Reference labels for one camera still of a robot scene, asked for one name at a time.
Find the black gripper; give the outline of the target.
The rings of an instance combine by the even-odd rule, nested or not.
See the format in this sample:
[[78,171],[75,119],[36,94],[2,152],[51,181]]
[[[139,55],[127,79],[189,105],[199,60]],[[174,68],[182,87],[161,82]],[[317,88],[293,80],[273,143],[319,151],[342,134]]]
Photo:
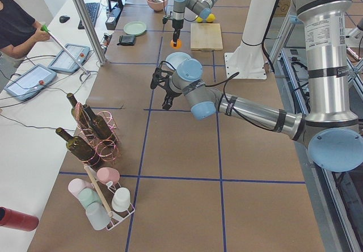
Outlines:
[[162,19],[162,23],[165,25],[169,20],[172,21],[172,27],[174,29],[173,41],[177,41],[180,36],[180,30],[183,28],[184,24],[184,12],[183,11],[171,11],[170,15],[165,15]]
[[163,70],[163,64],[167,64],[167,62],[162,60],[155,68],[155,71],[152,75],[150,88],[154,90],[157,86],[159,86],[165,90],[166,96],[162,104],[162,109],[169,110],[173,105],[173,99],[180,96],[182,91],[181,89],[176,88],[172,82],[172,75],[175,73],[176,69],[171,71]]

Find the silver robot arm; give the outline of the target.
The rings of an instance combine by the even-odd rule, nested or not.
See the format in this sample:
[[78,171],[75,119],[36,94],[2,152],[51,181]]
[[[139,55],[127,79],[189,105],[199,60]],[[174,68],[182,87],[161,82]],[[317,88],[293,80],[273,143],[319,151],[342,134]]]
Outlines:
[[[180,40],[186,9],[206,19],[206,14],[211,14],[216,2],[174,0],[176,6],[173,6],[172,14],[163,21],[172,21],[174,34],[171,42],[176,44],[174,40]],[[229,77],[262,78],[266,75],[265,71],[254,65],[260,62],[262,55],[268,57],[269,64],[275,64],[272,61],[275,61],[276,54],[273,50],[266,54],[264,40],[278,0],[267,0],[265,6],[259,0],[251,2],[240,45],[234,52],[225,53],[227,80]],[[302,144],[310,160],[323,169],[336,173],[353,170],[362,164],[362,136],[358,131],[358,116],[351,111],[349,104],[344,14],[351,3],[352,0],[291,1],[290,10],[304,27],[306,63],[303,65],[307,67],[307,85],[298,84],[296,78],[292,80],[289,76],[277,85],[285,102],[288,97],[291,98],[289,105],[293,112],[296,112],[293,85],[297,85],[301,104],[306,103],[302,94],[308,92],[306,113],[289,113],[227,94],[227,81],[220,82],[224,84],[223,90],[215,89],[217,84],[207,86],[201,78],[202,65],[194,58],[180,64],[171,63],[169,59],[162,61],[153,73],[150,87],[165,90],[164,110],[169,110],[173,99],[183,94],[197,120],[217,111],[241,118],[260,129],[283,133]]]
[[185,10],[189,9],[197,17],[202,20],[206,20],[212,12],[212,7],[218,0],[173,0],[173,8],[170,14],[165,14],[163,17],[163,24],[166,24],[168,20],[172,21],[172,28],[174,33],[171,40],[171,46],[173,48],[179,48],[181,46],[180,31],[184,26]]

